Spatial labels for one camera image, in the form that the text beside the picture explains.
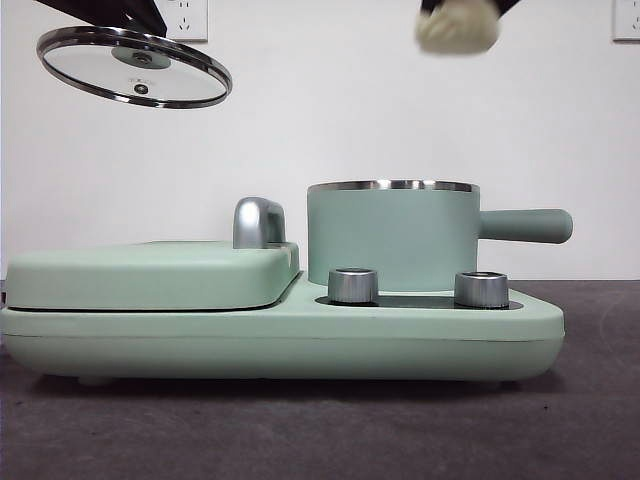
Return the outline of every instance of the wall socket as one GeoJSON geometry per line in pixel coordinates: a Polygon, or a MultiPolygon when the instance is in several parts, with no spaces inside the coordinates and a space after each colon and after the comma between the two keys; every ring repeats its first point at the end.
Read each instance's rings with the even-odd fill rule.
{"type": "Polygon", "coordinates": [[[640,0],[613,0],[613,41],[640,42],[640,0]]]}
{"type": "Polygon", "coordinates": [[[156,0],[167,24],[167,38],[206,42],[209,39],[209,0],[156,0]]]}

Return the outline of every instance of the appliance base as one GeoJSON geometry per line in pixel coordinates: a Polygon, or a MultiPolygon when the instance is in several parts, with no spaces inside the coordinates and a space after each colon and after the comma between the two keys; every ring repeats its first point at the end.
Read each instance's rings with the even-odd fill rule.
{"type": "Polygon", "coordinates": [[[21,364],[85,384],[121,377],[520,380],[546,371],[564,337],[559,308],[516,291],[517,310],[315,301],[325,294],[299,277],[278,303],[254,310],[5,309],[2,331],[21,364]]]}

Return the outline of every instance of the stainless steel pot rim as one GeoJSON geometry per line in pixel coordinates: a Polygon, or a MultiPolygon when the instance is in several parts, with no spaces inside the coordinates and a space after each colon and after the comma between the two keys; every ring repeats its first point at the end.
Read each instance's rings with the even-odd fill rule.
{"type": "Polygon", "coordinates": [[[88,93],[125,103],[157,108],[200,108],[222,102],[231,93],[232,80],[229,71],[219,62],[204,53],[174,42],[167,38],[115,27],[65,27],[51,30],[40,37],[36,48],[44,67],[54,77],[88,93]],[[218,80],[224,86],[224,93],[216,97],[199,100],[165,100],[138,97],[114,92],[104,87],[83,82],[65,74],[47,62],[45,55],[56,48],[74,45],[99,45],[105,47],[129,47],[158,52],[167,57],[186,63],[218,80]]]}
{"type": "Polygon", "coordinates": [[[308,192],[325,190],[448,190],[479,193],[480,187],[471,183],[441,180],[354,180],[311,185],[308,192]]]}

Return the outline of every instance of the saucepan handle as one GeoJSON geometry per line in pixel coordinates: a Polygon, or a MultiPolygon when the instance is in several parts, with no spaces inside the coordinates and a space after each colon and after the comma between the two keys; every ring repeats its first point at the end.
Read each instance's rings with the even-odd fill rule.
{"type": "Polygon", "coordinates": [[[573,232],[564,210],[498,210],[480,212],[480,238],[520,242],[563,243],[573,232]]]}
{"type": "Polygon", "coordinates": [[[233,248],[267,248],[285,242],[284,210],[279,203],[246,197],[236,205],[233,217],[233,248]]]}

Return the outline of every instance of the glass pot lid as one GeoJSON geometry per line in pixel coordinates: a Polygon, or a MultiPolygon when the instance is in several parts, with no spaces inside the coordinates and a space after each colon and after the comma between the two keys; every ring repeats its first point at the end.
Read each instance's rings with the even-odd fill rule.
{"type": "Polygon", "coordinates": [[[68,27],[45,33],[38,57],[55,77],[85,92],[158,108],[200,108],[231,93],[220,63],[163,37],[114,27],[68,27]]]}

